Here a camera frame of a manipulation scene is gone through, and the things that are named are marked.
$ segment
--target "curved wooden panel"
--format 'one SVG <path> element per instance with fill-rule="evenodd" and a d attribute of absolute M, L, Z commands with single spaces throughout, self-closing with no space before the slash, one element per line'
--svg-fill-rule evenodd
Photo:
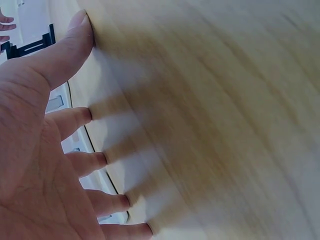
<path fill-rule="evenodd" d="M 116 188 L 156 239 L 320 237 L 320 3 L 51 1 L 97 47 L 70 81 Z"/>

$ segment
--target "wooden surface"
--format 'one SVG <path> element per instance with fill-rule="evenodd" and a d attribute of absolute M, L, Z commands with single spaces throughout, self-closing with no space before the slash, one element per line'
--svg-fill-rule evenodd
<path fill-rule="evenodd" d="M 97 47 L 70 81 L 96 151 L 164 240 L 320 239 L 320 2 L 52 0 Z"/>

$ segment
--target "light wood grain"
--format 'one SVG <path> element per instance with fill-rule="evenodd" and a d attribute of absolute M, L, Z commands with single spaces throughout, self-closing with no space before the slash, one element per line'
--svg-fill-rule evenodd
<path fill-rule="evenodd" d="M 320 2 L 52 0 L 97 47 L 70 81 L 155 239 L 320 238 Z"/>

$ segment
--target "fingertip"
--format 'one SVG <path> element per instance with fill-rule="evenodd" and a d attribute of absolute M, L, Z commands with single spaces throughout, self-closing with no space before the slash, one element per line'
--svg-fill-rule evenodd
<path fill-rule="evenodd" d="M 118 195 L 120 197 L 121 205 L 123 206 L 124 210 L 128 210 L 131 205 L 129 198 L 126 195 Z"/>
<path fill-rule="evenodd" d="M 143 236 L 143 239 L 149 240 L 153 237 L 154 233 L 147 223 L 141 223 L 137 225 L 137 228 L 139 228 L 139 232 L 141 236 Z"/>
<path fill-rule="evenodd" d="M 86 10 L 83 9 L 83 10 L 78 11 L 71 19 L 69 26 L 68 26 L 68 31 L 83 25 L 83 22 L 87 18 L 88 18 L 88 16 L 87 16 Z"/>
<path fill-rule="evenodd" d="M 95 152 L 94 155 L 102 168 L 108 164 L 107 157 L 103 152 Z"/>
<path fill-rule="evenodd" d="M 83 119 L 87 122 L 90 123 L 92 121 L 92 114 L 89 108 L 87 107 L 78 107 L 77 108 L 79 111 L 81 111 L 83 115 Z"/>
<path fill-rule="evenodd" d="M 7 42 L 10 40 L 10 36 L 0 36 L 0 42 Z"/>
<path fill-rule="evenodd" d="M 15 20 L 15 18 L 14 17 L 7 17 L 6 20 L 7 20 L 7 23 L 9 24 L 9 23 L 12 23 Z"/>

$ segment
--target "fingernail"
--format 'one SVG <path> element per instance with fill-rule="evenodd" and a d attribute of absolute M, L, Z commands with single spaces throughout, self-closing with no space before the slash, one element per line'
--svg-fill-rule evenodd
<path fill-rule="evenodd" d="M 76 27 L 79 27 L 83 24 L 83 22 L 89 21 L 88 16 L 87 16 L 87 11 L 86 10 L 81 10 L 77 12 L 73 18 L 70 21 L 68 31 L 71 29 L 74 29 Z"/>

